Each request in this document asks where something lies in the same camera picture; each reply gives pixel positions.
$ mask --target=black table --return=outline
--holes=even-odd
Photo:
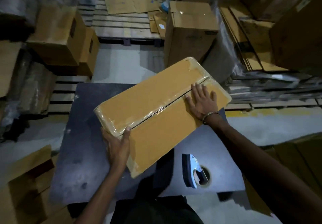
[[[101,124],[93,110],[134,84],[81,83],[77,85],[51,184],[51,198],[64,204],[88,202],[109,171]],[[224,110],[219,112],[226,119]],[[182,176],[182,153],[191,153],[210,170],[207,187],[187,188]],[[137,178],[128,169],[115,198],[134,198],[152,191],[156,196],[244,190],[239,168],[211,130],[202,125]]]

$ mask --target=person's left hand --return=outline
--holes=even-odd
[[[117,169],[123,172],[130,155],[131,128],[127,127],[125,129],[123,138],[121,140],[107,133],[102,127],[101,131],[106,144],[108,159],[111,165],[110,169]]]

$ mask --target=person's right arm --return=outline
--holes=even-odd
[[[194,101],[186,97],[190,110],[199,120],[217,112],[215,92],[192,85]],[[322,223],[322,200],[290,170],[249,141],[219,114],[205,122],[226,146],[232,159],[260,197],[283,223]]]

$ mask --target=dark clothing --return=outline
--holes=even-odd
[[[155,200],[119,200],[111,224],[203,224],[183,196]]]

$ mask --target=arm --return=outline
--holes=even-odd
[[[130,128],[124,131],[120,141],[102,129],[103,139],[107,146],[110,171],[90,200],[87,206],[75,221],[75,224],[101,224],[103,223],[110,202],[114,196],[115,188],[121,178],[130,154]]]
[[[216,94],[192,85],[195,103],[186,97],[198,119],[218,111]],[[226,146],[236,165],[283,223],[322,223],[322,200],[290,170],[232,128],[220,115],[205,119]]]

